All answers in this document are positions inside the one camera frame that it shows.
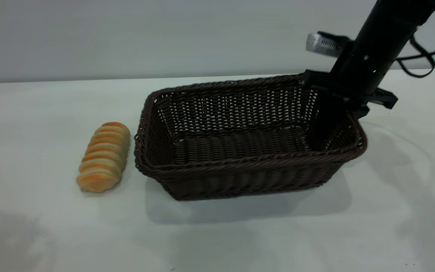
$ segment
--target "golden-brown crust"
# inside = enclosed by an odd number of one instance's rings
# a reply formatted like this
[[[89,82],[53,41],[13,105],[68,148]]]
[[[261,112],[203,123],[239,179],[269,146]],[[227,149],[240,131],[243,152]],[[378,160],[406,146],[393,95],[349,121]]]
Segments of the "golden-brown crust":
[[[118,122],[109,122],[92,136],[79,167],[77,184],[82,191],[100,193],[120,182],[126,167],[130,131]]]

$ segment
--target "pastry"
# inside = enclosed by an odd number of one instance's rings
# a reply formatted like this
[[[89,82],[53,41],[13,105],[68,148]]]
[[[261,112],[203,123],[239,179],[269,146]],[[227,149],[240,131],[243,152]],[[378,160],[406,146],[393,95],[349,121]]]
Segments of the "pastry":
[[[118,122],[103,124],[93,134],[79,167],[82,191],[100,193],[120,182],[130,146],[130,131]]]

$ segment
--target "basket rim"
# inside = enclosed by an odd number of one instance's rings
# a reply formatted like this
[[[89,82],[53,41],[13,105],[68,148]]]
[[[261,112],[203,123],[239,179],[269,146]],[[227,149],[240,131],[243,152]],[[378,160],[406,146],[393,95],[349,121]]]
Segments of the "basket rim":
[[[154,107],[154,100],[157,96],[166,93],[176,93],[178,91],[200,91],[203,89],[213,88],[239,88],[250,87],[254,85],[270,84],[297,81],[302,74],[291,74],[286,76],[264,77],[259,79],[245,79],[238,81],[221,81],[210,83],[198,83],[175,88],[165,88],[159,91],[154,91],[150,94],[145,102],[143,112],[150,112]],[[360,123],[354,113],[347,112],[347,118],[356,131],[355,142],[343,148],[337,148],[328,151],[314,152],[295,152],[295,153],[278,153],[258,156],[248,156],[239,159],[225,159],[217,161],[190,162],[188,164],[176,165],[152,165],[145,155],[140,151],[142,148],[136,148],[134,151],[136,167],[143,173],[154,177],[171,176],[171,175],[186,175],[202,172],[215,172],[223,170],[240,170],[240,169],[259,169],[259,168],[274,168],[287,167],[292,165],[311,165],[311,164],[328,164],[334,162],[347,162],[362,155],[367,148],[367,138]],[[140,126],[138,133],[134,136],[137,143],[137,138],[144,133],[141,125],[145,121],[145,116],[140,117]]]

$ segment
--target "woven basket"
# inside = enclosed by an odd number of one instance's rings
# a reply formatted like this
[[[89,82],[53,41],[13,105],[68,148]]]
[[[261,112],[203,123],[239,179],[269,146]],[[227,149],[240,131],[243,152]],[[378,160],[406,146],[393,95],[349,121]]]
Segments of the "woven basket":
[[[135,164],[176,200],[308,189],[366,150],[357,118],[301,75],[166,88],[146,100]]]

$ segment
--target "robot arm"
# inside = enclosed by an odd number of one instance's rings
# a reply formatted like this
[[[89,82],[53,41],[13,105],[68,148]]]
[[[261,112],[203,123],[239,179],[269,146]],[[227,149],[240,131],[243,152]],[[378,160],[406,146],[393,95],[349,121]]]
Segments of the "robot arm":
[[[333,103],[368,113],[367,102],[392,108],[397,98],[378,85],[414,32],[435,11],[435,0],[378,0],[355,41],[319,32],[309,36],[307,50],[338,59],[330,73],[307,70],[306,87],[319,86]]]

